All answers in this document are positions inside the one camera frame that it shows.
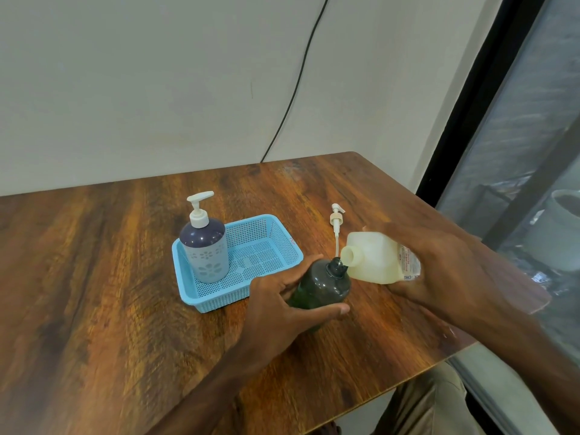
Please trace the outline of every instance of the blue plastic basket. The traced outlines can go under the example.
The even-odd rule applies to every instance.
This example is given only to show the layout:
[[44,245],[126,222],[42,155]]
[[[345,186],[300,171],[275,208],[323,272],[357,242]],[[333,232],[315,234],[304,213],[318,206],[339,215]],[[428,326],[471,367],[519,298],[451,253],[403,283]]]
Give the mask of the blue plastic basket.
[[230,270],[213,284],[195,278],[179,239],[171,247],[179,295],[200,313],[247,298],[253,278],[289,269],[304,258],[284,225],[269,214],[226,224],[226,241]]

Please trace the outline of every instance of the wood grain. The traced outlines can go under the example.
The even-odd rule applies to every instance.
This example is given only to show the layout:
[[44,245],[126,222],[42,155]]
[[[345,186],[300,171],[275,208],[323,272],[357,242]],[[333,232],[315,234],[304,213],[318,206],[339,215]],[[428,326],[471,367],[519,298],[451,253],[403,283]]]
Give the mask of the wood grain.
[[[450,231],[477,249],[518,307],[538,285],[356,153],[0,198],[0,427],[18,434],[140,435],[236,340],[247,301],[199,314],[181,302],[171,243],[188,195],[224,222],[276,215],[304,254],[387,218]],[[379,285],[355,281],[351,313],[298,338],[242,390],[216,433],[299,434],[429,369],[471,337]]]

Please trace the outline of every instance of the black wire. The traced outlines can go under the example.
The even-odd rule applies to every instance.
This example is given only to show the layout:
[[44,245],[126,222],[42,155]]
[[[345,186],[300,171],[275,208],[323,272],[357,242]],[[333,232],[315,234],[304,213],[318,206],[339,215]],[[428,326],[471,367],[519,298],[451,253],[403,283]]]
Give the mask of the black wire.
[[286,109],[286,113],[284,113],[284,117],[282,118],[282,122],[280,122],[280,126],[276,130],[276,134],[274,134],[274,138],[270,142],[270,145],[268,145],[268,149],[264,153],[264,156],[262,157],[262,160],[260,160],[260,163],[264,162],[264,159],[266,158],[266,156],[270,152],[270,148],[272,147],[272,145],[274,144],[274,141],[278,137],[278,133],[282,129],[282,125],[284,124],[284,121],[286,120],[286,116],[288,116],[288,112],[290,111],[290,107],[292,107],[292,102],[294,102],[294,96],[296,95],[296,92],[298,91],[298,86],[300,85],[300,79],[302,78],[302,71],[304,70],[304,64],[306,62],[306,57],[308,56],[308,49],[310,48],[310,42],[312,41],[312,37],[314,36],[314,32],[316,31],[316,28],[318,27],[318,22],[320,21],[320,18],[322,18],[322,16],[323,16],[324,9],[326,9],[327,3],[328,3],[328,0],[324,0],[323,8],[320,10],[320,13],[318,14],[318,18],[316,19],[316,22],[314,23],[314,27],[312,28],[312,32],[310,32],[310,38],[308,38],[308,44],[306,45],[306,50],[304,50],[304,57],[302,58],[302,66],[300,67],[300,73],[298,74],[298,80],[296,81],[296,87],[294,87],[294,93],[292,94],[292,98],[290,99],[290,103],[288,104],[288,108]]

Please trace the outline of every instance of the translucent green bottle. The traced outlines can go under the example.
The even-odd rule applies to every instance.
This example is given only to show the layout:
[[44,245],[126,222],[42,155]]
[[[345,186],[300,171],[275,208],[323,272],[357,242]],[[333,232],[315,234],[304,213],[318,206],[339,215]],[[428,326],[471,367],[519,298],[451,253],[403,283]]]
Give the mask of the translucent green bottle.
[[337,256],[315,261],[306,271],[296,291],[288,299],[290,307],[310,310],[342,302],[350,292],[348,269]]

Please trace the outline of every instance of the container neck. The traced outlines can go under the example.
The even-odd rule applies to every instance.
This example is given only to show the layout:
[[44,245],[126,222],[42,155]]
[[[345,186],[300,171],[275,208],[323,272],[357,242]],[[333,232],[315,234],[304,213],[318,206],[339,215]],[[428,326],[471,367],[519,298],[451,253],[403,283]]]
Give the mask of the container neck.
[[327,264],[327,273],[333,278],[340,279],[344,276],[348,268],[348,266],[345,266],[340,261],[340,257],[336,256]]

